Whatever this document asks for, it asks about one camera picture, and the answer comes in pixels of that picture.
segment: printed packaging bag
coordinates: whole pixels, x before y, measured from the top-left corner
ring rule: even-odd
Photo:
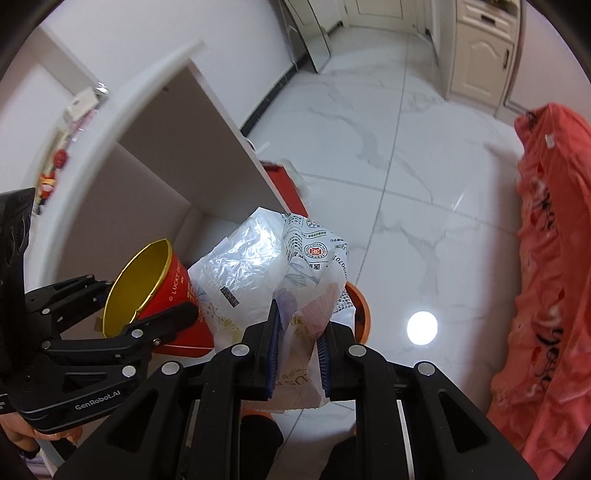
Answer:
[[[259,410],[315,408],[326,403],[316,339],[329,320],[353,329],[345,292],[347,243],[300,215],[259,208],[189,269],[216,351],[267,320],[271,301],[281,316],[273,398]]]

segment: white shelf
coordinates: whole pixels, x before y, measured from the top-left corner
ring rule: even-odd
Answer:
[[[201,46],[186,44],[111,92],[80,135],[43,214],[34,219],[27,290],[75,272],[113,276],[157,235],[183,236],[175,241],[182,244],[177,253],[195,261],[258,206],[288,211],[191,61]],[[115,181],[121,162],[136,168],[143,183],[134,183],[129,169],[127,184]],[[139,193],[130,195],[133,188]],[[162,212],[151,219],[158,195],[172,205],[170,221]],[[112,222],[99,215],[103,204]]]

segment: drawer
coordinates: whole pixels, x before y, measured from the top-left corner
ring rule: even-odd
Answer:
[[[478,0],[457,0],[457,19],[510,42],[517,41],[518,18]]]

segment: black baseboard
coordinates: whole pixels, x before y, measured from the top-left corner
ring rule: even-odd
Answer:
[[[341,21],[335,23],[335,25],[329,30],[328,35],[332,35],[335,32],[335,30],[342,26],[343,22]],[[251,113],[251,116],[248,117],[246,122],[244,122],[244,125],[242,125],[240,133],[244,137],[247,137],[250,134],[250,132],[252,132],[252,129],[255,127],[256,123],[259,121],[262,114],[265,113],[265,111],[271,105],[271,102],[275,100],[275,97],[279,95],[279,92],[285,88],[287,82],[291,80],[291,78],[298,72],[298,70],[300,70],[304,66],[304,64],[308,60],[310,60],[309,53],[306,53],[305,55],[300,57],[295,63],[295,65],[292,65],[291,68],[287,71],[287,73],[283,77],[281,77],[279,81],[275,84],[275,86],[269,91],[269,93],[267,93],[267,96],[263,98],[262,102],[258,104],[253,113]]]

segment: red paper cup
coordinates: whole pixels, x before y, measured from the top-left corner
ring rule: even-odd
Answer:
[[[184,301],[199,305],[187,269],[178,260],[168,239],[153,242],[133,257],[115,280],[105,304],[103,335],[114,337],[128,323]],[[200,357],[212,349],[212,334],[199,311],[192,326],[179,332],[174,342],[154,351]]]

